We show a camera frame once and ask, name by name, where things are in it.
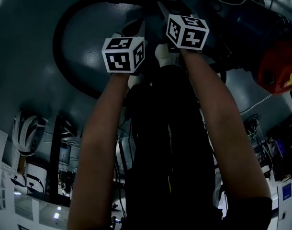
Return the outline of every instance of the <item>black pants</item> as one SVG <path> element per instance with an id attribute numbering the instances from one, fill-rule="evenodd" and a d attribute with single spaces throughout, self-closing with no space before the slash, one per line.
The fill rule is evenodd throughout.
<path id="1" fill-rule="evenodd" d="M 136 154 L 126 176 L 124 229 L 192 227 L 213 207 L 215 174 L 188 75 L 162 67 L 152 86 L 134 86 L 128 100 Z"/>

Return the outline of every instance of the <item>person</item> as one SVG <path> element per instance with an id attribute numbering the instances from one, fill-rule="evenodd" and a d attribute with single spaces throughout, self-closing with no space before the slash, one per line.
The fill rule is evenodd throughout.
<path id="1" fill-rule="evenodd" d="M 266 230 L 270 191 L 237 105 L 201 54 L 181 53 L 189 76 L 174 65 L 167 45 L 159 45 L 160 68 L 152 84 L 136 85 L 127 95 L 136 153 L 125 179 L 127 217 L 122 228 Z M 84 129 L 69 230 L 110 226 L 115 139 L 128 78 L 111 76 Z M 228 200 L 223 220 L 213 206 L 215 174 L 208 135 Z"/>

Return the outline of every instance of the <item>white cube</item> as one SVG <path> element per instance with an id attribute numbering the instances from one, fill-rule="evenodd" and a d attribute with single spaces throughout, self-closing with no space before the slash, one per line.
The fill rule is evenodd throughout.
<path id="1" fill-rule="evenodd" d="M 208 34 L 205 20 L 169 15 L 166 35 L 178 48 L 202 50 Z"/>
<path id="2" fill-rule="evenodd" d="M 145 59 L 145 39 L 107 38 L 101 52 L 108 72 L 133 73 Z"/>

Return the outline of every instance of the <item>forearm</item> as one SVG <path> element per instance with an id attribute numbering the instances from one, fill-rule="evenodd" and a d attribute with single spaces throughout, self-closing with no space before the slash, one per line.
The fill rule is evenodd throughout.
<path id="1" fill-rule="evenodd" d="M 230 91 L 201 55 L 185 52 L 184 59 L 229 195 L 233 199 L 270 196 Z"/>
<path id="2" fill-rule="evenodd" d="M 84 129 L 67 229 L 104 227 L 111 212 L 117 126 L 129 74 L 113 74 Z"/>

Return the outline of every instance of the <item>dark floor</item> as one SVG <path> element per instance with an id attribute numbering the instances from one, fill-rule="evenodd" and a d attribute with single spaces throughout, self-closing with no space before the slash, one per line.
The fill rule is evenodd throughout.
<path id="1" fill-rule="evenodd" d="M 52 52 L 56 24 L 76 1 L 0 0 L 0 129 L 5 132 L 11 132 L 13 118 L 22 107 L 47 118 L 50 133 L 60 112 L 83 129 L 96 100 L 67 82 L 56 67 Z M 183 1 L 206 19 L 205 0 Z M 102 91 L 110 76 L 101 57 L 103 41 L 119 25 L 143 14 L 140 9 L 134 5 L 102 3 L 77 13 L 68 24 L 63 40 L 69 70 L 92 88 Z M 272 9 L 292 20 L 291 0 L 275 0 Z M 149 43 L 154 45 L 160 40 L 162 21 L 156 14 L 147 14 L 146 20 L 147 32 L 152 34 Z M 268 95 L 255 84 L 251 74 L 243 70 L 228 72 L 226 84 L 240 111 Z M 286 94 L 271 97 L 245 117 L 258 113 L 261 128 L 266 132 L 291 112 L 292 102 Z M 41 144 L 37 155 L 48 160 L 50 145 Z"/>

